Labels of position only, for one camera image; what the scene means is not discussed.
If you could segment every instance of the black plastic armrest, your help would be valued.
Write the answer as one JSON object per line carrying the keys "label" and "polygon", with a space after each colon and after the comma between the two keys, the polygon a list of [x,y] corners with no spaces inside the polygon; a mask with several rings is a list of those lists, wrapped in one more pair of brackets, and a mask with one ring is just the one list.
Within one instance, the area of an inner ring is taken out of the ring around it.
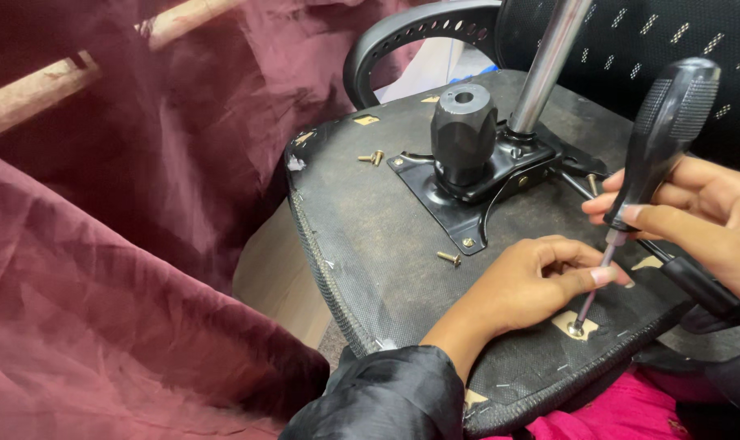
{"label": "black plastic armrest", "polygon": [[343,85],[358,110],[379,104],[370,87],[375,63],[394,49],[427,37],[450,37],[474,45],[495,65],[495,27],[499,0],[438,2],[410,8],[377,22],[351,48],[343,66]]}

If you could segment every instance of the fingernail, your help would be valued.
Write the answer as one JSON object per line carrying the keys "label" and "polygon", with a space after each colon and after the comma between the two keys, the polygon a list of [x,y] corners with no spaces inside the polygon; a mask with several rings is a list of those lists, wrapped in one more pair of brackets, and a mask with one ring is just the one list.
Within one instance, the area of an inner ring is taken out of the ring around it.
{"label": "fingernail", "polygon": [[636,218],[639,216],[639,213],[643,208],[643,205],[625,205],[620,214],[622,221],[625,223],[635,223]]}
{"label": "fingernail", "polygon": [[594,268],[590,271],[590,275],[593,276],[597,286],[602,286],[617,279],[617,269],[611,266]]}

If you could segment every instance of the hand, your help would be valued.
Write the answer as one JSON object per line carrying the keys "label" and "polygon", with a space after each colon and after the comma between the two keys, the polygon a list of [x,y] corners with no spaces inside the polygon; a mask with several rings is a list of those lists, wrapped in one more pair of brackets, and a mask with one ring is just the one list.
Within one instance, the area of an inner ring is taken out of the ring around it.
{"label": "hand", "polygon": [[508,247],[422,339],[449,355],[462,381],[484,345],[509,330],[538,324],[574,296],[611,281],[628,284],[618,265],[577,240],[549,235]]}
{"label": "hand", "polygon": [[[603,223],[623,178],[606,179],[606,193],[582,205],[592,224]],[[684,157],[652,205],[628,206],[622,221],[642,231],[637,238],[679,245],[740,299],[740,172]]]}

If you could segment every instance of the black mesh backrest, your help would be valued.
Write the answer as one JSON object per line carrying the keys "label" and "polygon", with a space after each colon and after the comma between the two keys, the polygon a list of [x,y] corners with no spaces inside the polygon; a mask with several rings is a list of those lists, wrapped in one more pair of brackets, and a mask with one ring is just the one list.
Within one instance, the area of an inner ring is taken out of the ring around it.
{"label": "black mesh backrest", "polygon": [[[498,26],[503,67],[529,70],[555,0],[510,0]],[[740,169],[740,0],[595,0],[558,84],[633,119],[663,66],[722,67],[698,156]]]}

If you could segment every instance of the black satin fabric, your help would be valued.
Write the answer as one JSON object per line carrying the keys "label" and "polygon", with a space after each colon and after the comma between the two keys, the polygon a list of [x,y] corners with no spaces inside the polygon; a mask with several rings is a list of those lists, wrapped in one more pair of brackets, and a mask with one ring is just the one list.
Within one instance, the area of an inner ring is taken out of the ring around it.
{"label": "black satin fabric", "polygon": [[302,408],[280,439],[462,438],[463,401],[462,380],[440,348],[341,359],[326,394]]}

